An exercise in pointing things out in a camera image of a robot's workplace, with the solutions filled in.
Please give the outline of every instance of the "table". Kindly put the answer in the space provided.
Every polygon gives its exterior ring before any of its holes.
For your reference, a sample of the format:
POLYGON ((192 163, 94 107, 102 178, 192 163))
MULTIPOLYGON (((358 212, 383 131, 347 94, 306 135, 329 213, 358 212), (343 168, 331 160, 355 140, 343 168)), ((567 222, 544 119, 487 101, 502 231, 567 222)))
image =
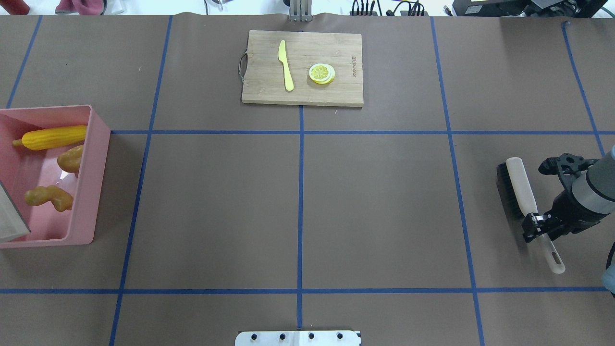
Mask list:
POLYGON ((548 210, 540 162, 615 143, 615 26, 561 23, 0 17, 0 105, 88 103, 112 129, 93 243, 0 251, 0 344, 609 345, 615 217, 559 239, 553 275, 496 188, 520 156, 548 210), (365 106, 241 103, 251 29, 362 34, 365 106))

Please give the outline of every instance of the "white floor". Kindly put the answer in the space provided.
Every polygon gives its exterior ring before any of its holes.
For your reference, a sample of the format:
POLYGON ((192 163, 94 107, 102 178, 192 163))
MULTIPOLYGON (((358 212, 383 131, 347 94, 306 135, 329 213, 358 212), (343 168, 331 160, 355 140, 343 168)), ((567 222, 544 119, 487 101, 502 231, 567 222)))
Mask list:
MULTIPOLYGON (((30 14, 55 14, 59 0, 25 0, 30 5, 30 14)), ((380 0, 383 13, 393 9, 398 4, 394 0, 380 0)), ((453 0, 424 0, 423 5, 431 16, 446 15, 443 7, 452 8, 453 0)), ((213 0, 207 0, 211 15, 258 15, 287 14, 288 6, 282 0, 231 0, 220 9, 213 0)), ((606 8, 615 12, 615 0, 609 0, 606 8)), ((348 14, 352 8, 352 0, 313 0, 312 13, 348 14)), ((172 15, 182 12, 205 14, 204 0, 108 0, 107 14, 125 9, 122 15, 172 15)), ((0 15, 8 14, 0 7, 0 15)), ((598 11, 594 17, 610 18, 604 11, 598 11)))

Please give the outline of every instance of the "toy ginger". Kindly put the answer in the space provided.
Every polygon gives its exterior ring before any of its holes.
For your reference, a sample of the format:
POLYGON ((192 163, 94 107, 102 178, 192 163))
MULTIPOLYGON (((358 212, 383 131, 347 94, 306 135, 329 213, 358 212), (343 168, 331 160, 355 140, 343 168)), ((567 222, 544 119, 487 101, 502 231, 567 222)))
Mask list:
POLYGON ((58 156, 58 166, 60 166, 60 168, 65 172, 77 173, 79 172, 79 166, 81 165, 82 154, 83 144, 69 149, 58 156))
POLYGON ((25 199, 29 206, 40 206, 51 201, 55 210, 60 212, 72 210, 73 208, 73 197, 55 185, 48 187, 37 186, 33 190, 28 190, 26 191, 25 199))

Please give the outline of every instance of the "cutting board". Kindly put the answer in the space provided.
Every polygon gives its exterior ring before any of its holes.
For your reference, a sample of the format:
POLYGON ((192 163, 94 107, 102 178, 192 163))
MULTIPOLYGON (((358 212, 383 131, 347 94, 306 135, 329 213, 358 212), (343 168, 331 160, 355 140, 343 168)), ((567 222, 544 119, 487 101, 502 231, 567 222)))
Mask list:
POLYGON ((363 53, 360 34, 300 33, 250 30, 244 103, 363 107, 363 53), (293 91, 284 88, 284 70, 277 59, 286 40, 293 91), (316 84, 308 76, 315 63, 335 69, 330 84, 316 84))

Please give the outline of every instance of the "yellow plastic knife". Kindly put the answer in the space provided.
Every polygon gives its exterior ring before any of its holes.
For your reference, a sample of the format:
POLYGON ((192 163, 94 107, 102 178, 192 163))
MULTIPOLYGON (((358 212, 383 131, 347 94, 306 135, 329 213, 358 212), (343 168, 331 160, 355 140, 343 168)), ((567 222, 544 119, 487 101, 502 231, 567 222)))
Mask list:
POLYGON ((288 60, 286 59, 286 41, 280 41, 280 47, 277 49, 277 59, 280 60, 284 66, 284 87, 286 91, 293 91, 295 84, 293 78, 290 76, 290 69, 288 68, 288 60))

